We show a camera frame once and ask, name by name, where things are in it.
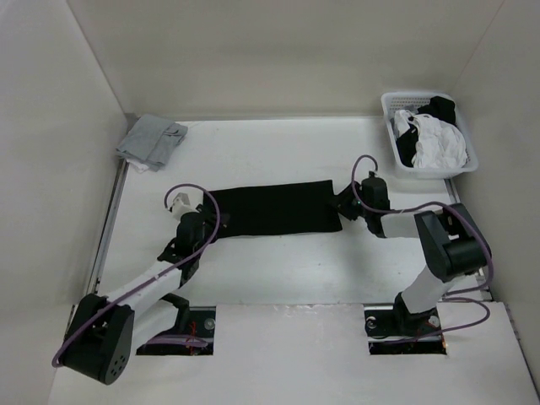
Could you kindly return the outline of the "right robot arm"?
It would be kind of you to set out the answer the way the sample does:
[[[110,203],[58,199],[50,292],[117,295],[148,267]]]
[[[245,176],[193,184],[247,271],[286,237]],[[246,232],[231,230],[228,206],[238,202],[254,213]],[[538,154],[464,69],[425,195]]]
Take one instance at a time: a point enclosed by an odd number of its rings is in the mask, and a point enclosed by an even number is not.
[[[361,182],[353,181],[331,200],[344,218],[361,217],[368,231],[379,238],[419,240],[425,266],[414,281],[394,299],[391,310],[369,316],[367,323],[384,319],[394,336],[431,333],[437,326],[437,303],[458,279],[489,263],[487,241],[462,203],[439,205],[432,210],[391,210],[386,182],[373,172]]]

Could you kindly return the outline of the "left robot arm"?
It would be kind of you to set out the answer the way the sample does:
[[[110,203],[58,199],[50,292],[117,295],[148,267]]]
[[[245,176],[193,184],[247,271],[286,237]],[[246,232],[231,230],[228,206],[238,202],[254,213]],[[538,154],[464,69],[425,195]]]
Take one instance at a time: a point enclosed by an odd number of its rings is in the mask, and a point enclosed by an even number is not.
[[[175,237],[148,270],[109,294],[79,301],[53,365],[110,385],[140,347],[153,338],[163,343],[165,331],[185,333],[189,303],[176,291],[197,272],[204,250],[229,221],[229,214],[214,208],[182,209]]]

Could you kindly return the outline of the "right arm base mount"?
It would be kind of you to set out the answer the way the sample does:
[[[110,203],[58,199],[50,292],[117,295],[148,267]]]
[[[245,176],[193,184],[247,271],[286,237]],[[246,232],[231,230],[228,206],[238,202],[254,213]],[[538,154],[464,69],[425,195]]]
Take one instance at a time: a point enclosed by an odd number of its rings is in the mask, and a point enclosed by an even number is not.
[[[441,335],[427,336],[441,330],[436,309],[418,316],[398,315],[390,306],[371,306],[364,309],[364,329],[372,355],[446,355]]]

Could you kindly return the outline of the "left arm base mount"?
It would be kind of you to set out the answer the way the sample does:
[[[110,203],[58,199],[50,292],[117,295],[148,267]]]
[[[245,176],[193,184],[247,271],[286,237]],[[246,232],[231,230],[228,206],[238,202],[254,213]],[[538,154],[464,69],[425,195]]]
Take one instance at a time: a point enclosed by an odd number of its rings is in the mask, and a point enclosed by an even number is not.
[[[216,329],[216,307],[191,307],[189,314],[182,316],[175,324],[151,339],[160,343],[140,346],[138,356],[208,356],[213,355]]]

